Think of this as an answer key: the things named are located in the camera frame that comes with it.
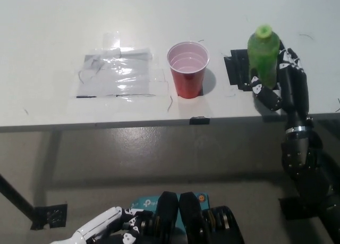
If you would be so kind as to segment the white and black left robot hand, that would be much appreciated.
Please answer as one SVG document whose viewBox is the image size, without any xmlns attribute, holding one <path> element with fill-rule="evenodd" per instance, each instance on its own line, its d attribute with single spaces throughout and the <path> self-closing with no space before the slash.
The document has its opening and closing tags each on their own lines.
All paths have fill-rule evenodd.
<svg viewBox="0 0 340 244">
<path fill-rule="evenodd" d="M 125 229 L 127 233 L 119 236 L 118 242 L 136 243 L 141 232 L 141 222 L 151 216 L 153 212 L 144 209 L 112 207 L 80 227 L 70 238 L 54 243 L 99 243 L 110 234 Z"/>
</svg>

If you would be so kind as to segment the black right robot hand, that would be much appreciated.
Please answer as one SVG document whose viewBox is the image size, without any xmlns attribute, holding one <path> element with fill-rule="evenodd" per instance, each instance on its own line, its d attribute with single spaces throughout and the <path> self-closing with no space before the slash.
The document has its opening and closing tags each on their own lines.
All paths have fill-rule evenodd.
<svg viewBox="0 0 340 244">
<path fill-rule="evenodd" d="M 264 85 L 257 70 L 250 72 L 250 87 L 254 97 L 271 111 L 286 113 L 286 133 L 307 131 L 313 127 L 309 113 L 307 75 L 300 58 L 291 49 L 280 43 L 277 60 L 277 78 L 280 95 Z"/>
</svg>

